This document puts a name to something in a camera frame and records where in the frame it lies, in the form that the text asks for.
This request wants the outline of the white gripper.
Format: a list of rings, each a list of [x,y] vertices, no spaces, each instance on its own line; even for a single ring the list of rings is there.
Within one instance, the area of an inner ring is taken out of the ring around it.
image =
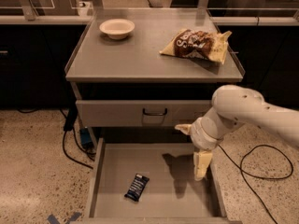
[[[232,133],[243,126],[243,123],[220,116],[210,108],[203,117],[191,124],[178,124],[175,129],[191,135],[193,144],[203,150],[193,152],[194,180],[200,181],[206,176],[212,160],[212,152],[227,133]]]

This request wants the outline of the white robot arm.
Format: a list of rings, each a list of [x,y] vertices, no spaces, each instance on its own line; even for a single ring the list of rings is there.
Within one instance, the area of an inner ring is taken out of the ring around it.
[[[224,85],[212,96],[212,107],[192,124],[178,124],[176,130],[188,135],[194,145],[194,179],[206,175],[212,160],[212,150],[227,133],[249,123],[299,147],[299,112],[268,104],[252,89]]]

